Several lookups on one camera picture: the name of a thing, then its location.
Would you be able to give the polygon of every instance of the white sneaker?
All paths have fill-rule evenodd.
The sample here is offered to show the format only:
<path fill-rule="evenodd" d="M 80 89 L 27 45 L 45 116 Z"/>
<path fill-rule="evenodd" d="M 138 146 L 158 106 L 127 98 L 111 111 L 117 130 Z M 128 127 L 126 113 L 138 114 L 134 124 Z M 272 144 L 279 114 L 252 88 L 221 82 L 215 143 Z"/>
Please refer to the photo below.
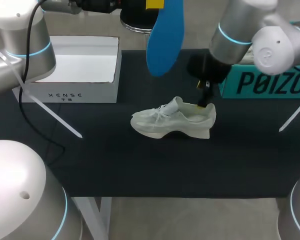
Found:
<path fill-rule="evenodd" d="M 154 139 L 161 139 L 173 131 L 183 132 L 193 138 L 209 139 L 209 129 L 214 125 L 216 115 L 212 103 L 202 108 L 185 103 L 176 96 L 167 105 L 136 112 L 130 123 L 137 132 Z"/>

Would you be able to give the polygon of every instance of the black tablecloth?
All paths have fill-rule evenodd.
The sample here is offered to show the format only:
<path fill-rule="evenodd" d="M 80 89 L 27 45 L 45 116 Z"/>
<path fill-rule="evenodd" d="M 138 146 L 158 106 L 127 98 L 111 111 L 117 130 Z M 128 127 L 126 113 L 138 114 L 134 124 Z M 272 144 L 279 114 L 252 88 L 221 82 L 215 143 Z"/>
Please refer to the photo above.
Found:
<path fill-rule="evenodd" d="M 284 132 L 278 130 L 300 99 L 216 96 L 208 140 L 178 132 L 152 139 L 131 128 L 133 113 L 175 96 L 197 102 L 197 79 L 186 65 L 192 54 L 203 52 L 183 50 L 173 69 L 156 78 L 148 72 L 145 51 L 124 51 L 117 103 L 49 104 L 83 139 L 26 104 L 36 126 L 66 147 L 52 171 L 71 196 L 260 198 L 290 192 L 300 176 L 300 114 Z M 60 149 L 50 144 L 46 151 L 48 144 L 18 111 L 11 93 L 0 96 L 0 139 L 28 144 L 46 161 L 55 158 Z"/>

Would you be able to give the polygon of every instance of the blue insole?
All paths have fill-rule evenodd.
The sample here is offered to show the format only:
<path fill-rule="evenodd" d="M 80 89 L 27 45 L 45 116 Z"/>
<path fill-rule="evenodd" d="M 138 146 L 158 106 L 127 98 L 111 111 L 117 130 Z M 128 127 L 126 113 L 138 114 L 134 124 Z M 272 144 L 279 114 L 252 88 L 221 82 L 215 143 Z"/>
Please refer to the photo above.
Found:
<path fill-rule="evenodd" d="M 184 36 L 184 1 L 164 0 L 164 8 L 159 10 L 146 49 L 146 62 L 153 76 L 162 76 L 172 68 Z"/>

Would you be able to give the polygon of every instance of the white box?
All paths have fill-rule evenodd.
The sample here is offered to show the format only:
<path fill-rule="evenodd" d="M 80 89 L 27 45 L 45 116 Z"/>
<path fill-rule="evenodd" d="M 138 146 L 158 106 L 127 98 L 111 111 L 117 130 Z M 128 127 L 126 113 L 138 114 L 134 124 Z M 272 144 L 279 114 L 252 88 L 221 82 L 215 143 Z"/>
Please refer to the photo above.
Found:
<path fill-rule="evenodd" d="M 43 103 L 116 103 L 121 67 L 118 37 L 51 36 L 54 72 L 27 84 Z M 12 91 L 19 98 L 20 87 Z M 33 103 L 25 94 L 22 102 Z"/>

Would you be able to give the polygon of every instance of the shoe sole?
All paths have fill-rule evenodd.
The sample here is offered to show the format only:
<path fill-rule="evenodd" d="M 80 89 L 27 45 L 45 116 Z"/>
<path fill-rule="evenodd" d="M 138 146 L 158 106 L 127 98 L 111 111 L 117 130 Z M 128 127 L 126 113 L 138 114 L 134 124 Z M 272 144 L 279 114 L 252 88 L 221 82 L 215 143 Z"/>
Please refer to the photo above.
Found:
<path fill-rule="evenodd" d="M 172 132 L 177 132 L 177 131 L 167 131 L 167 132 L 159 132 L 159 133 L 153 133 L 153 132 L 145 132 L 145 131 L 140 131 L 132 127 L 134 130 L 136 130 L 138 133 L 149 137 L 153 139 L 162 139 L 165 135 L 172 133 Z M 184 134 L 187 134 L 189 137 L 196 138 L 196 139 L 209 139 L 210 138 L 210 132 L 209 130 L 202 130 L 202 131 L 178 131 L 182 132 Z"/>

